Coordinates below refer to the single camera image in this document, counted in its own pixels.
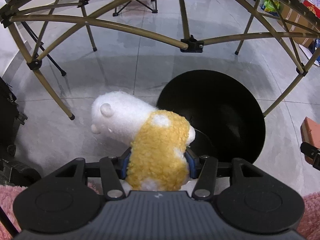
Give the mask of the orange layered sponge block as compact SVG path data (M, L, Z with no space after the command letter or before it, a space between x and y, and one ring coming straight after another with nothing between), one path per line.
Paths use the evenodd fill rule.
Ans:
M316 148L319 148L319 124L317 122L306 117L301 124L300 132L302 142L308 142ZM313 166L313 168L319 170L319 166Z

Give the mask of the white yellow plush toy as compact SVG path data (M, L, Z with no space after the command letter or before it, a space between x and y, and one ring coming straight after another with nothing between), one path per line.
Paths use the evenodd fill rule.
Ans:
M195 140L189 121L122 91L98 96L91 131L131 148L125 190L178 191L189 180L184 156Z

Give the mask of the black round trash bin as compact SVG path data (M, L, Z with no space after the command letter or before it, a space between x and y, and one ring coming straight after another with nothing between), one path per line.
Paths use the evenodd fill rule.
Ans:
M254 163L262 152L266 127L259 103L227 74L204 69L180 74L163 88L157 107L189 121L196 131L190 145L196 155Z

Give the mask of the black suitcase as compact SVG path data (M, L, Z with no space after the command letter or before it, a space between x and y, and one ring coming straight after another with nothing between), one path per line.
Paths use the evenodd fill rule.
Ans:
M39 172L17 161L16 134L27 116L18 110L16 96L10 86L1 80L1 183L28 187L41 179Z

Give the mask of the pink fluffy sleeve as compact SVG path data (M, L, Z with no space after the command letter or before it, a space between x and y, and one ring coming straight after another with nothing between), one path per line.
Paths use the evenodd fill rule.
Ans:
M21 186L9 186L1 185L0 186L0 205L2 210L5 212L7 217L10 219L12 224L18 230L21 231L20 226L18 225L17 219L13 212L13 203L15 198L23 191L26 187Z

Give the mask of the red gift bag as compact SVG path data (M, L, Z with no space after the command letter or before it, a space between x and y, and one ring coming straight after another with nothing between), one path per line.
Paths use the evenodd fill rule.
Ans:
M311 11L313 12L318 18L320 18L320 9L312 4L311 2L309 2L308 0L304 0L303 4Z

